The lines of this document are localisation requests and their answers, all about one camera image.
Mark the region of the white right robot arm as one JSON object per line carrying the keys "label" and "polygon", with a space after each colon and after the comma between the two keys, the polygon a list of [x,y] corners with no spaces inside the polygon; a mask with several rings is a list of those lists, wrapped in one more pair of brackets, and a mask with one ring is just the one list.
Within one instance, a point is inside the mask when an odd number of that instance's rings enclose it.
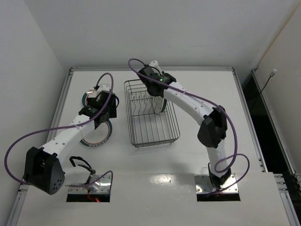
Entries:
{"label": "white right robot arm", "polygon": [[152,81],[145,81],[147,91],[151,96],[168,100],[188,115],[190,115],[200,126],[197,138],[203,144],[209,157],[209,177],[212,185],[220,189],[230,177],[231,170],[221,172],[228,167],[225,152],[227,120],[221,109],[205,104],[204,102],[187,95],[184,88],[171,76],[160,76],[158,81],[167,82],[170,87],[159,85]]}

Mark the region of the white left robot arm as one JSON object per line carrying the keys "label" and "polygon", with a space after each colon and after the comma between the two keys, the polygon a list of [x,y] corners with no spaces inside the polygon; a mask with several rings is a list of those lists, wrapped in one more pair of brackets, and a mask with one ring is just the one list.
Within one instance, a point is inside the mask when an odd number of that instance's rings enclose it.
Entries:
{"label": "white left robot arm", "polygon": [[82,98],[83,108],[72,123],[56,137],[40,148],[32,147],[26,153],[24,180],[26,183],[53,195],[62,186],[97,191],[101,176],[83,158],[70,156],[74,147],[85,142],[85,137],[101,124],[108,133],[97,143],[86,143],[97,147],[105,143],[112,133],[111,118],[117,117],[119,99],[107,84],[96,85]]}

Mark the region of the blue patterned green plate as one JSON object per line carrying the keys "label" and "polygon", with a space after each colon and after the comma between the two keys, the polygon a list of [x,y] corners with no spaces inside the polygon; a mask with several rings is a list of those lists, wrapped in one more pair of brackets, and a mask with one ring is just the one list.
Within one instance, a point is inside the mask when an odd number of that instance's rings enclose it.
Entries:
{"label": "blue patterned green plate", "polygon": [[161,113],[164,112],[164,110],[165,110],[165,108],[166,108],[166,104],[167,104],[167,100],[164,99],[163,104],[162,104],[162,107],[161,107],[161,111],[160,111]]}

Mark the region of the green red rimmed plate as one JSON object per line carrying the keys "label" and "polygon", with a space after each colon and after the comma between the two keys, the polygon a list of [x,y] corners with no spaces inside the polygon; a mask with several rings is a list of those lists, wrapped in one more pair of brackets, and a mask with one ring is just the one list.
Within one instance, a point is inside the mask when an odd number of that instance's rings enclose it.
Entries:
{"label": "green red rimmed plate", "polygon": [[83,97],[82,97],[82,105],[85,107],[87,105],[87,97],[88,97],[88,94],[87,93],[84,93]]}
{"label": "green red rimmed plate", "polygon": [[81,139],[83,146],[94,148],[105,144],[112,134],[112,123],[110,120],[102,123],[96,130],[92,131]]}

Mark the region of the white plate with characters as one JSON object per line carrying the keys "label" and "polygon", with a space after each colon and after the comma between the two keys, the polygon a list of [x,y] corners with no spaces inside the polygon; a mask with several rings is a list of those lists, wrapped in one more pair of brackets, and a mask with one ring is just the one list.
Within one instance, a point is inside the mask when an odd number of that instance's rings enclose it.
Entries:
{"label": "white plate with characters", "polygon": [[160,114],[163,111],[164,102],[165,99],[160,96],[152,97],[152,108],[155,114]]}

